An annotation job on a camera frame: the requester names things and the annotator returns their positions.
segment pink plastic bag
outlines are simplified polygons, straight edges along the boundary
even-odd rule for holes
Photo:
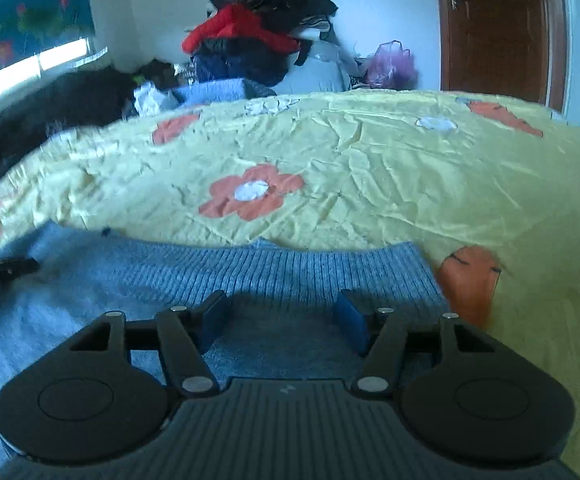
[[[372,57],[365,82],[373,88],[404,90],[412,88],[417,81],[414,56],[404,50],[401,41],[379,45]]]

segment brown door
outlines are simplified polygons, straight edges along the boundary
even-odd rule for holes
[[[546,0],[441,0],[442,88],[545,104]]]

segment bed sheet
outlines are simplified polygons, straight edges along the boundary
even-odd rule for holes
[[[0,182],[0,247],[48,219],[190,246],[412,240],[436,265],[484,246],[502,264],[488,331],[573,395],[580,474],[579,128],[511,98],[354,91],[211,105],[155,146],[172,117],[30,154]]]

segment bright window light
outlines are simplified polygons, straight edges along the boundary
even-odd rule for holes
[[[72,43],[41,52],[39,62],[43,70],[49,70],[73,59],[87,56],[87,50],[87,40],[72,41]]]
[[[39,67],[39,60],[36,56],[14,63],[0,70],[0,95],[28,79],[34,79],[40,76],[41,68]]]

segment blue knit fabric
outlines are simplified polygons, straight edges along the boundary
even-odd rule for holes
[[[0,289],[0,388],[108,310],[151,319],[170,306],[198,306],[218,289],[232,300],[233,320],[205,359],[222,384],[231,376],[350,380],[361,359],[331,319],[343,288],[413,321],[433,322],[446,309],[410,243],[348,253],[297,252],[265,240],[196,249],[48,223],[0,255],[22,256],[41,270]],[[156,352],[133,352],[132,362],[163,380]],[[5,458],[0,445],[0,464]]]

